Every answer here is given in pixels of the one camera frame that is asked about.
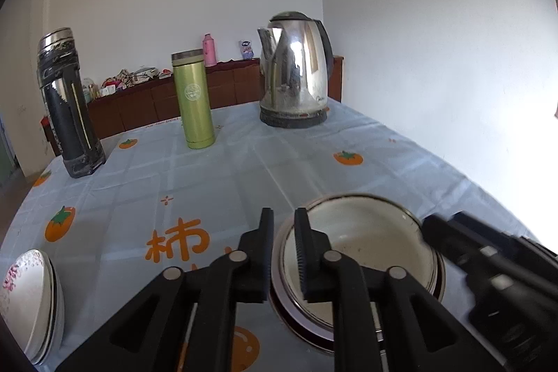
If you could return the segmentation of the green thermos bottle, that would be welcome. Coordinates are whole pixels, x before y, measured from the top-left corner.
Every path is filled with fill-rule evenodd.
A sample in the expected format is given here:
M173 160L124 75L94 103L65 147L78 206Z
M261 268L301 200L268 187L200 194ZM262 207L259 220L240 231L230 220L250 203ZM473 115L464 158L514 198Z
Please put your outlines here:
M174 53L171 60L187 146L191 149L209 147L216 138L203 51L194 49Z

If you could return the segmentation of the white enamel bowl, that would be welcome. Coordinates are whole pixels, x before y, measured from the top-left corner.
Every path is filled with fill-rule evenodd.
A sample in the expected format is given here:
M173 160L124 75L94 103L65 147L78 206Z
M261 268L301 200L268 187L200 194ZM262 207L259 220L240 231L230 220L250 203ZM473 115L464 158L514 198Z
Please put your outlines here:
M403 267L433 296L443 297L444 261L424 243L418 219L405 208L380 196L350 193L316 201L307 207L307 215L311 228L325 233L333 249L372 269ZM331 305L303 299L293 219L277 234L273 260L273 288L282 306L310 323L332 328Z

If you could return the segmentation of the dark red wooden sideboard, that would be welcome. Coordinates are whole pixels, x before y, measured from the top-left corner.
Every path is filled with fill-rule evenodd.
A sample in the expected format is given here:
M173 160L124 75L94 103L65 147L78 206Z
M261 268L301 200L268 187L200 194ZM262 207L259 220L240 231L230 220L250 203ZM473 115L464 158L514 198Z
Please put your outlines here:
M211 108L255 102L263 93L259 60L229 60L207 71ZM97 137L113 135L173 119L180 115L175 83L171 76L153 79L108 95L89 104Z

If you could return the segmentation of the blue persimmon tablecloth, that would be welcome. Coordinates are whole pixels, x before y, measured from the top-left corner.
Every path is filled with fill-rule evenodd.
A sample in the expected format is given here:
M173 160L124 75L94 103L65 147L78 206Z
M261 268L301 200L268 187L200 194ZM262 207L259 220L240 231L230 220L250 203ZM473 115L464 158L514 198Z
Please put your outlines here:
M97 172L72 179L52 160L1 246L1 267L48 254L65 326L54 370L169 266L202 268L255 228L262 208L282 224L325 196L372 193L417 217L466 211L511 234L528 229L492 196L413 141L338 102L325 123L271 128L255 103L213 112L215 144L193 150L180 120L104 140Z

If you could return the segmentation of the stainless steel electric kettle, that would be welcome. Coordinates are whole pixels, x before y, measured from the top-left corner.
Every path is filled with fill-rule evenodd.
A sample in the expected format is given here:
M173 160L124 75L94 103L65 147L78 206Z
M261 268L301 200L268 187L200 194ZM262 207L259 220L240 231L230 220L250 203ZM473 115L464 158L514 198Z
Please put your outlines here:
M285 11L257 32L264 77L260 120L274 128L311 128L323 123L334 68L323 23L299 11Z

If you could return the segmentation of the black steel thermos flask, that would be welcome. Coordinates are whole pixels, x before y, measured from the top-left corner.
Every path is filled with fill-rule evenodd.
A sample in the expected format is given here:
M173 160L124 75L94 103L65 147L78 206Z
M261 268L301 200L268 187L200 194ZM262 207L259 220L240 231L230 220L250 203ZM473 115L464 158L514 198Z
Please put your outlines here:
M106 162L93 128L81 83L80 60L69 27L46 34L38 44L37 78L49 121L69 176L80 179Z

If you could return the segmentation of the pink floral white plate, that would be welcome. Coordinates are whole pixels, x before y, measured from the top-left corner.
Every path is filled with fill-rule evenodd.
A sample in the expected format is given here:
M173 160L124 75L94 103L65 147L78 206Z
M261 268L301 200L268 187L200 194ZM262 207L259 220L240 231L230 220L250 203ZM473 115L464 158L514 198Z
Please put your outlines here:
M43 359L52 337L54 292L48 257L39 249L20 255L1 285L1 315L33 365Z

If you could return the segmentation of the pink thermos on sideboard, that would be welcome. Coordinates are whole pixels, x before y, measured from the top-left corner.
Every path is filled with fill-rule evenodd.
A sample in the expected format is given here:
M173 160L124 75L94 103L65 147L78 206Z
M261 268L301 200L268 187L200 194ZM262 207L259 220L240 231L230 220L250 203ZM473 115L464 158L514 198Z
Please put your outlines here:
M215 41L210 33L204 35L202 40L202 50L204 56L204 64L206 67L215 66L217 61Z

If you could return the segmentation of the stainless steel bowl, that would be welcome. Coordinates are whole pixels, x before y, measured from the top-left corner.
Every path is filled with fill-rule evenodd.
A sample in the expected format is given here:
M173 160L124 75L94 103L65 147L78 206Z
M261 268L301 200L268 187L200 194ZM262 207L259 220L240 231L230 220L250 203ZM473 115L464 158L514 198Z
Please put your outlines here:
M428 290L438 301L442 302L445 293L445 264L442 256L435 253L436 272L433 290ZM289 293L284 277L284 248L273 247L271 262L271 306L274 312L288 326L288 328L307 344L324 352L333 354L334 334L332 323L322 322L313 315L308 315L298 303L294 302ZM287 258L294 260L295 280L299 281L296 252L287 253Z

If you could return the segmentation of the pink plastic bowl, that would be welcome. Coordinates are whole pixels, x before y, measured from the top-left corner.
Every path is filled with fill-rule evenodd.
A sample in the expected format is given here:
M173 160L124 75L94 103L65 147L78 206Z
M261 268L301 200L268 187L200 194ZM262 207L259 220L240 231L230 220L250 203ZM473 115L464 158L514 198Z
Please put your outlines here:
M308 344L324 351L331 351L334 344L332 306L329 303L309 304L300 289L298 260L292 217L280 225L275 236L271 258L271 301L275 312L289 328ZM416 239L404 244L397 234L392 240L392 251L373 256L356 240L349 239L341 230L322 226L332 246L354 258L359 264L381 271L400 266L419 280L425 289L442 300L445 292L445 264L442 256L423 244L420 228L415 229Z

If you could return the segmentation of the red floral white plate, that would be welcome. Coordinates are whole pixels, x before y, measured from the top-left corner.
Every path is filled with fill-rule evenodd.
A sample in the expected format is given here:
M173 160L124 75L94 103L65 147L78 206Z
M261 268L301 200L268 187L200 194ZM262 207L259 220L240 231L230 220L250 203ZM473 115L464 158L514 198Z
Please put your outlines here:
M44 357L46 356L46 352L47 352L47 350L50 346L50 342L51 342L52 329L54 328L54 318L55 318L55 314L56 314L56 303L57 303L56 283L55 283L55 278L53 276L53 270L52 270L52 268L55 268L55 267L54 267L54 264L52 263L52 260L48 259L47 263L48 263L49 271L51 272L51 280L52 280L51 311L50 311L50 315L49 315L49 325L48 325L46 339L45 339L44 344L42 346L42 350L37 355L37 359L38 359L38 361L36 363L37 366L44 364Z

